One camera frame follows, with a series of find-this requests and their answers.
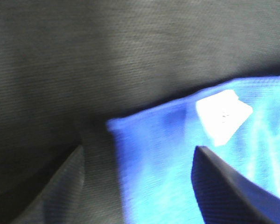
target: gray fabric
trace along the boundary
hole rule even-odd
[[[280,0],[0,0],[0,195],[83,143],[75,223],[122,223],[106,118],[279,63]]]

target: white tag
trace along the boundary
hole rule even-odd
[[[196,110],[215,146],[225,145],[253,112],[233,90],[198,100]]]

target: white label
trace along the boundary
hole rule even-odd
[[[225,90],[196,102],[201,123],[215,146],[225,145],[252,114],[233,90]]]

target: dark gray fabric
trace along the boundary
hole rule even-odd
[[[0,195],[83,143],[75,223],[122,223],[105,120],[279,63],[280,0],[0,0]]]

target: blue fabric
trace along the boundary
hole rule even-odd
[[[215,147],[196,101],[234,90],[253,114]],[[208,146],[250,181],[280,197],[280,77],[241,78],[135,115],[111,119],[128,224],[203,224],[190,173],[196,145]]]

